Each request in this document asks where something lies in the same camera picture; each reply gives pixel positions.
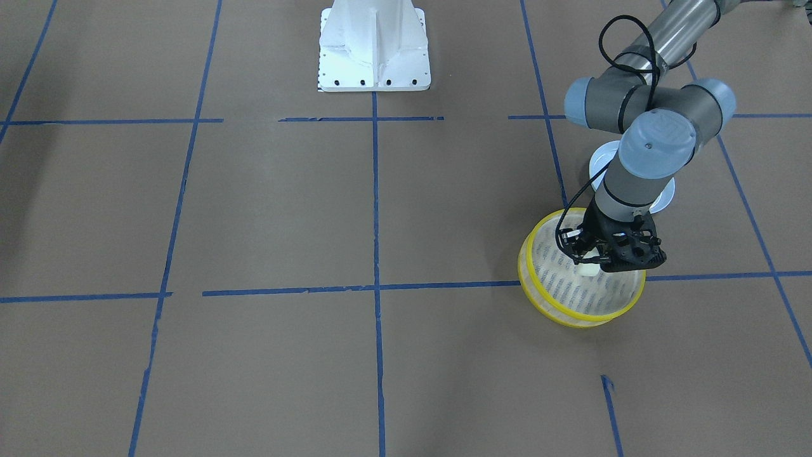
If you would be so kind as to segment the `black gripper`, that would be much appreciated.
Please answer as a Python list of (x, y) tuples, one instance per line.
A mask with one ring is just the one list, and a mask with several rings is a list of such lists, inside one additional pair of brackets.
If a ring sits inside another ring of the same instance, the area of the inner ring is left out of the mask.
[(632, 220), (612, 219), (600, 210), (597, 200), (587, 206), (580, 229), (580, 251), (592, 251), (597, 246), (610, 249), (638, 246), (638, 216)]

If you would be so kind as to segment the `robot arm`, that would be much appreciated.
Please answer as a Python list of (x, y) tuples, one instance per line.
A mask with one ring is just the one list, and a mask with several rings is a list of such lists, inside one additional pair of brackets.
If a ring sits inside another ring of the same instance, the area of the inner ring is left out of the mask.
[(561, 230), (572, 256), (613, 249), (638, 239), (655, 245), (650, 208), (674, 176), (719, 135), (737, 109), (725, 82), (705, 78), (679, 89), (662, 86), (670, 70), (687, 63), (707, 30), (734, 11), (737, 1), (672, 1), (597, 77), (572, 83), (565, 115), (574, 124), (617, 133), (617, 153), (606, 165), (581, 226)]

